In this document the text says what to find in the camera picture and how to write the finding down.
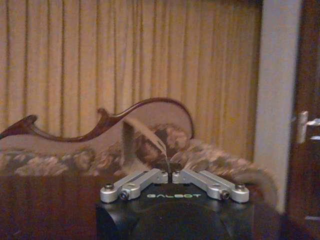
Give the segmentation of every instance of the wooden door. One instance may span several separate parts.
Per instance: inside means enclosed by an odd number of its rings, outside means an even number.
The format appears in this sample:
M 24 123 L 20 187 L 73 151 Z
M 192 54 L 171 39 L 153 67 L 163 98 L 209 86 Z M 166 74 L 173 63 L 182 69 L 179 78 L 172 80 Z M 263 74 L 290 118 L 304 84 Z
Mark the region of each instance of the wooden door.
M 287 214 L 320 238 L 320 126 L 306 127 L 299 141 L 299 114 L 320 118 L 320 1 L 303 1 L 297 62 L 295 121 L 287 187 Z

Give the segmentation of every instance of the beige curtain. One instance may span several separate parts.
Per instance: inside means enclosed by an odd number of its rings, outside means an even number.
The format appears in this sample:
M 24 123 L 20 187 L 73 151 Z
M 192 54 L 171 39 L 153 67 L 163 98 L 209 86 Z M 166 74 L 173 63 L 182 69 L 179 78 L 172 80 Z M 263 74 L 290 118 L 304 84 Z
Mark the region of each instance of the beige curtain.
M 0 0 L 0 131 L 36 114 L 74 137 L 99 107 L 170 97 L 197 138 L 251 159 L 260 18 L 242 0 Z

